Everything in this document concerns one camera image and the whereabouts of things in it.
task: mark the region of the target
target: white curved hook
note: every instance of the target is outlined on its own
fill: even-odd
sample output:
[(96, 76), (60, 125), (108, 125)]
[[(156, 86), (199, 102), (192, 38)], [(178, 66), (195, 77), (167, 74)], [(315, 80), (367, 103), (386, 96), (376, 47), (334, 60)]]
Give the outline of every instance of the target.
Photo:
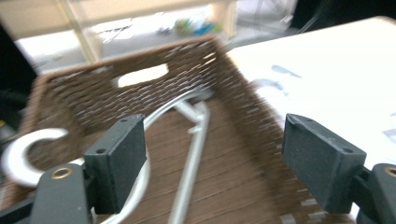
[(30, 146), (40, 140), (56, 140), (67, 135), (66, 129), (49, 128), (28, 133), (5, 150), (2, 157), (2, 166), (5, 174), (25, 187), (36, 187), (44, 171), (36, 169), (27, 159)]

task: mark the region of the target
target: metal rod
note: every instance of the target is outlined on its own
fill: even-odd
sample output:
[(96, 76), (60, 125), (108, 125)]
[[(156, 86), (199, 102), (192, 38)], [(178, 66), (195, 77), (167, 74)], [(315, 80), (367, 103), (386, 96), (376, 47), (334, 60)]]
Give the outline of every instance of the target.
[(147, 116), (144, 120), (145, 122), (145, 130), (151, 126), (151, 124), (157, 120), (161, 115), (163, 115), (166, 111), (178, 105), (183, 101), (190, 100), (192, 98), (199, 98), (200, 100), (205, 100), (212, 96), (213, 92), (211, 90), (201, 90), (201, 91), (188, 91), (182, 95), (179, 95), (177, 98), (173, 99), (172, 101), (166, 103), (165, 105), (161, 106), (156, 111), (152, 112), (149, 116)]
[(175, 110), (177, 110), (180, 114), (184, 115), (191, 122), (197, 123), (199, 122), (198, 116), (199, 113), (195, 111), (195, 108), (187, 102), (180, 102), (178, 105), (175, 105)]
[(201, 115), (198, 117), (199, 121), (194, 129), (195, 134), (192, 138), (189, 156), (187, 157), (185, 168), (178, 186), (177, 196), (168, 221), (169, 224), (184, 223), (205, 144), (210, 112), (204, 102), (198, 103), (195, 107)]

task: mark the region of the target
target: white tabletop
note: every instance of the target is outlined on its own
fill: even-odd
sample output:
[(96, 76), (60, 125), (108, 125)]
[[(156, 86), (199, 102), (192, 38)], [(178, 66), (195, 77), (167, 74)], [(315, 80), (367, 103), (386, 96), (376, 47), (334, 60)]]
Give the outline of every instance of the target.
[[(395, 21), (353, 22), (233, 49), (229, 56), (248, 81), (266, 85), (257, 93), (282, 127), (286, 113), (309, 117), (366, 151), (367, 168), (396, 164), (396, 143), (383, 133), (396, 129)], [(294, 76), (276, 72), (279, 67)]]

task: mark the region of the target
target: wicker basket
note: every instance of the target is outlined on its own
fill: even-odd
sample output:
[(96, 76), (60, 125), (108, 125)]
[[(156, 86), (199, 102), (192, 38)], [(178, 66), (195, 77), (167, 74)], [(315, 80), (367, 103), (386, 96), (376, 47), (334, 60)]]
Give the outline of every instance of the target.
[[(322, 212), (283, 163), (283, 133), (271, 108), (257, 98), (225, 52), (209, 36), (40, 77), (21, 133), (54, 127), (70, 134), (36, 144), (30, 161), (49, 169), (81, 157), (116, 120), (148, 115), (186, 91), (211, 88), (215, 95), (206, 101), (211, 118), (187, 223), (352, 222)], [(169, 68), (163, 77), (124, 88), (112, 84), (116, 77), (163, 63)], [(164, 223), (169, 218), (191, 126), (171, 111), (148, 130), (151, 178), (125, 223)], [(29, 190), (8, 181), (2, 207), (22, 200)]]

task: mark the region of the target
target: basket handle hole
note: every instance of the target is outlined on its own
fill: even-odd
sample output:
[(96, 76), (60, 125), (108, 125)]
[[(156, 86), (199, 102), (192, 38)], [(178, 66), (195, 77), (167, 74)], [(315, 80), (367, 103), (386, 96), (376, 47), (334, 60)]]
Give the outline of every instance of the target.
[(163, 77), (168, 74), (168, 72), (168, 65), (163, 63), (113, 78), (112, 82), (114, 87), (122, 88)]

